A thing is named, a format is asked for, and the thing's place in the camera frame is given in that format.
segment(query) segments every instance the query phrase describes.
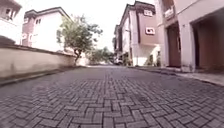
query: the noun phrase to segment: doorway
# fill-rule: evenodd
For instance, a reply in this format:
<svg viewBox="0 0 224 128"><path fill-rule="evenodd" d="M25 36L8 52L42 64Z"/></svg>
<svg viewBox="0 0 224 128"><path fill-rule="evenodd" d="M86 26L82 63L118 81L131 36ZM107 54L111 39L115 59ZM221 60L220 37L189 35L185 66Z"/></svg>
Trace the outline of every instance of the doorway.
<svg viewBox="0 0 224 128"><path fill-rule="evenodd" d="M169 67L181 67L181 42L178 22L167 28Z"/></svg>

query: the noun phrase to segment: tree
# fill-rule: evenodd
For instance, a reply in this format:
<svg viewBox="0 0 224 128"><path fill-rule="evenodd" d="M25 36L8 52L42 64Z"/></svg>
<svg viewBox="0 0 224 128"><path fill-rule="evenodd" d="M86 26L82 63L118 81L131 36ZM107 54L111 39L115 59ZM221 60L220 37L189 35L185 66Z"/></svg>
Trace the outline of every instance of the tree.
<svg viewBox="0 0 224 128"><path fill-rule="evenodd" d="M75 64L80 58L81 53L92 50L95 34L102 34L97 24L89 24L84 16L75 17L74 20L63 18L63 23L57 31L58 43L63 43L64 48L70 47L76 55Z"/></svg>
<svg viewBox="0 0 224 128"><path fill-rule="evenodd" d="M109 62L113 60L113 53L110 52L107 47L103 49L94 49L89 56L89 60L92 64L98 64L99 62Z"/></svg>

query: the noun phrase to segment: driveway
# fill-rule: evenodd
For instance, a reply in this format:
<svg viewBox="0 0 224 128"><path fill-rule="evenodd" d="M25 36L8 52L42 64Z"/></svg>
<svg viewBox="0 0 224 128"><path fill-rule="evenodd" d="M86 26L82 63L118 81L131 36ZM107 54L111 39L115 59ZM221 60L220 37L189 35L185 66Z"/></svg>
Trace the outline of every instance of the driveway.
<svg viewBox="0 0 224 128"><path fill-rule="evenodd" d="M89 67L0 88L0 128L224 128L224 87Z"/></svg>

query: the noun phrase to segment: sky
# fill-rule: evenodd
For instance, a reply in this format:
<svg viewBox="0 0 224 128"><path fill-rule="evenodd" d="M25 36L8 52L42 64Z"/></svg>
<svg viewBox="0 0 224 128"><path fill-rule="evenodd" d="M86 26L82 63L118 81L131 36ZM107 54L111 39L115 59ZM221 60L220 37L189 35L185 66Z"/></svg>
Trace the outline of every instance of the sky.
<svg viewBox="0 0 224 128"><path fill-rule="evenodd" d="M154 0L138 0L154 4ZM112 38L115 25L119 24L126 4L135 0L30 0L27 10L37 11L61 6L69 15L84 15L89 23L95 23L103 30L97 42L97 48L108 47L113 51Z"/></svg>

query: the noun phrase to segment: building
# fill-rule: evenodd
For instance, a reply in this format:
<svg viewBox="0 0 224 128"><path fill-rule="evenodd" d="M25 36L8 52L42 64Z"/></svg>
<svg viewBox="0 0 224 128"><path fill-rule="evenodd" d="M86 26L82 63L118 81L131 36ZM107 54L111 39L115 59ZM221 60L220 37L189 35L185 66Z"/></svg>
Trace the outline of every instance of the building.
<svg viewBox="0 0 224 128"><path fill-rule="evenodd" d="M20 44L27 0L0 1L0 44Z"/></svg>
<svg viewBox="0 0 224 128"><path fill-rule="evenodd" d="M22 45L54 52L64 51L63 45L57 42L57 30L62 24L62 17L70 18L61 7L27 11L24 16Z"/></svg>
<svg viewBox="0 0 224 128"><path fill-rule="evenodd" d="M114 31L115 37L113 38L113 46L114 46L114 53L115 53L115 62L122 61L122 29L119 25L116 25Z"/></svg>
<svg viewBox="0 0 224 128"><path fill-rule="evenodd" d="M156 0L162 67L224 69L223 0Z"/></svg>
<svg viewBox="0 0 224 128"><path fill-rule="evenodd" d="M152 4L136 1L127 4L115 35L118 56L133 66L156 63L160 46L157 41L156 12Z"/></svg>

